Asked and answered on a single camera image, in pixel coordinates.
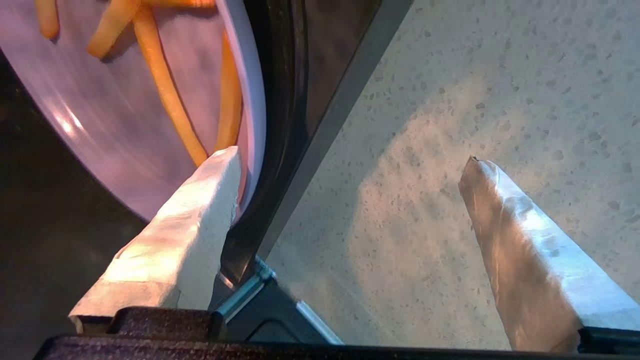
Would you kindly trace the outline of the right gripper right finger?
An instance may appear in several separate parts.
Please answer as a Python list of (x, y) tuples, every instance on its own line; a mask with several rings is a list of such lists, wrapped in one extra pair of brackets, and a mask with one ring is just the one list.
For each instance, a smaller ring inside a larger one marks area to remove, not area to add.
[(458, 188), (513, 350), (638, 353), (637, 301), (500, 167), (471, 156)]

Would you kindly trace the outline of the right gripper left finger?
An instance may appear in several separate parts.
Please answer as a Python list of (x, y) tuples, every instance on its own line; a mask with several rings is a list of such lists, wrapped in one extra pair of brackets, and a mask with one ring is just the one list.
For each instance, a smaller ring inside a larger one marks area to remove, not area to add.
[(241, 180), (237, 146), (206, 159), (74, 305), (76, 332), (94, 333), (133, 306), (208, 309)]

